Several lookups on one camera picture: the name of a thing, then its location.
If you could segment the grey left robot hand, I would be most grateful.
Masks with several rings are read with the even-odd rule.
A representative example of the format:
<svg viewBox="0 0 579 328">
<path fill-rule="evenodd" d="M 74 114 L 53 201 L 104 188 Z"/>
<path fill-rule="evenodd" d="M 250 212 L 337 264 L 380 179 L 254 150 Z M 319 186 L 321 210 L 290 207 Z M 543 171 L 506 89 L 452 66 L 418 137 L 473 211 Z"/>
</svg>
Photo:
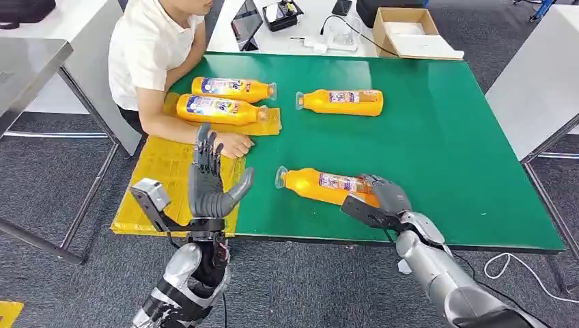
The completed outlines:
<svg viewBox="0 0 579 328">
<path fill-rule="evenodd" d="M 193 144 L 193 162 L 188 172 L 188 205 L 192 216 L 200 218 L 226 217 L 253 186 L 254 169 L 248 167 L 240 180 L 228 191 L 221 178 L 221 150 L 214 145 L 216 133 L 203 123 Z"/>
</svg>

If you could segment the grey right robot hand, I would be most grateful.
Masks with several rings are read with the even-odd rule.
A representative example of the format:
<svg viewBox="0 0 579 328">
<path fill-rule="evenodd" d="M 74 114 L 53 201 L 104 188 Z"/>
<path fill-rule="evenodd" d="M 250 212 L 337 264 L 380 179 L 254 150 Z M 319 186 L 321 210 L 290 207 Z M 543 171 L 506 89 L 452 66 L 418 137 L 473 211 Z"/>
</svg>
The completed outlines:
<svg viewBox="0 0 579 328">
<path fill-rule="evenodd" d="M 361 178 L 371 187 L 383 211 L 398 215 L 412 209 L 410 200 L 398 184 L 372 174 L 363 174 Z"/>
</svg>

